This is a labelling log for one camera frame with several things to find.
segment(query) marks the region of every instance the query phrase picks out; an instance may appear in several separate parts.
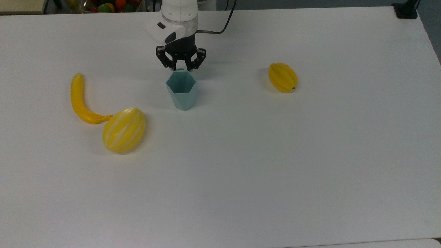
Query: striped melon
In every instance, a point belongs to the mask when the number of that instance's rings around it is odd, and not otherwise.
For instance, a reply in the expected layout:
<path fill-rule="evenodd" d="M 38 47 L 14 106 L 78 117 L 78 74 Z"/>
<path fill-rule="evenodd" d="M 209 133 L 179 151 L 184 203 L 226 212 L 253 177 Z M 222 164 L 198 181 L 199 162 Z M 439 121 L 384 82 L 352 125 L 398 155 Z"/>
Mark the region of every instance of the striped melon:
<path fill-rule="evenodd" d="M 124 152 L 138 143 L 146 118 L 138 108 L 128 108 L 112 116 L 104 126 L 103 144 L 113 152 Z"/>

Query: floor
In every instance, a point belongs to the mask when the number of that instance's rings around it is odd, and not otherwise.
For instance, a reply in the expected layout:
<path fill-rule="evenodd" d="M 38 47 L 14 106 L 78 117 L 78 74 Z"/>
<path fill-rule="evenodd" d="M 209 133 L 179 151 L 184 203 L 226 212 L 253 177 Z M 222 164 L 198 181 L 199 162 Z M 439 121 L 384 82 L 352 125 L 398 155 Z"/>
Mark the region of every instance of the floor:
<path fill-rule="evenodd" d="M 231 9 L 234 0 L 217 0 L 217 9 L 224 10 L 227 1 L 229 1 L 228 9 Z M 65 1 L 62 0 L 61 2 L 63 3 L 63 9 L 58 10 L 53 0 L 49 0 L 46 12 L 48 14 L 70 14 Z M 392 3 L 404 2 L 405 0 L 238 0 L 235 9 L 390 6 Z M 421 0 L 418 13 L 438 56 L 438 60 L 441 61 L 441 0 Z"/>

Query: small yellow melon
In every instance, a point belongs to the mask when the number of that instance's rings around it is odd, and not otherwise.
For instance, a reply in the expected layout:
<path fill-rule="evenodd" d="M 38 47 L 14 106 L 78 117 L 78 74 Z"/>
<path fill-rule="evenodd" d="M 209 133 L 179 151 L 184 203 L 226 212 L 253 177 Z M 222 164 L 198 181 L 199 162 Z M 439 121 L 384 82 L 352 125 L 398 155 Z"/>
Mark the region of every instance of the small yellow melon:
<path fill-rule="evenodd" d="M 274 87 L 282 92 L 290 92 L 299 82 L 294 70 L 284 63 L 274 63 L 269 66 L 269 79 Z"/>

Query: hexagonal cup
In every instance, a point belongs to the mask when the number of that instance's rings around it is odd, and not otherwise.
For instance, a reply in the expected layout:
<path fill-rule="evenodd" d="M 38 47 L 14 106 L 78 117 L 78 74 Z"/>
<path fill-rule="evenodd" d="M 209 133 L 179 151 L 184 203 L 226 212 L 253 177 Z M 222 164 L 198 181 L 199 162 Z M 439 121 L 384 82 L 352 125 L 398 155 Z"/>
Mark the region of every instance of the hexagonal cup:
<path fill-rule="evenodd" d="M 196 80 L 189 71 L 174 71 L 166 85 L 175 107 L 183 111 L 193 107 L 196 100 Z"/>

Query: cable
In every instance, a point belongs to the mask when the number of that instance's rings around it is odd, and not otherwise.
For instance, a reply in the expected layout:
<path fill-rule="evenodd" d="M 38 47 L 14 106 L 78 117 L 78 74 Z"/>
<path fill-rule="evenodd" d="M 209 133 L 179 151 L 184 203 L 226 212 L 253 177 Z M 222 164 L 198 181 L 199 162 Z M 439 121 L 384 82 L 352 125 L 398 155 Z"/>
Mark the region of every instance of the cable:
<path fill-rule="evenodd" d="M 227 29 L 228 24 L 230 23 L 230 19 L 231 19 L 231 16 L 233 15 L 233 11 L 234 11 L 234 7 L 236 7 L 236 3 L 237 3 L 237 0 L 234 0 L 233 7 L 231 8 L 230 16 L 228 17 L 227 23 L 225 24 L 224 29 L 222 29 L 221 32 L 214 32 L 214 31 L 210 31 L 210 30 L 197 30 L 196 33 L 201 33 L 201 34 L 221 34 L 221 33 L 223 33 L 225 31 L 225 29 Z"/>
<path fill-rule="evenodd" d="M 224 29 L 221 32 L 213 32 L 213 34 L 221 34 L 227 29 L 228 23 L 230 23 L 231 16 L 233 15 L 234 7 L 236 7 L 237 0 L 234 0 L 233 7 L 231 8 L 230 16 L 228 17 L 227 23 L 225 24 Z"/>

